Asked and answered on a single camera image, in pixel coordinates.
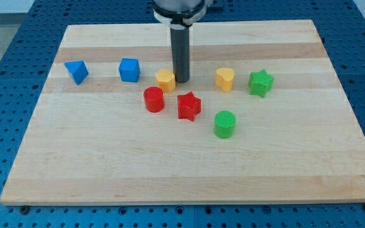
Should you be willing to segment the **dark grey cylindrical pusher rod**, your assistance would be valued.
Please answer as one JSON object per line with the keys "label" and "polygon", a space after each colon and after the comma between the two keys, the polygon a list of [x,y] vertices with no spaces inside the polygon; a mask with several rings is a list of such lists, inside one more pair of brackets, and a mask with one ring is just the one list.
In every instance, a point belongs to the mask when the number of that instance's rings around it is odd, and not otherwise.
{"label": "dark grey cylindrical pusher rod", "polygon": [[172,24],[170,26],[170,41],[176,82],[185,83],[190,78],[189,28]]}

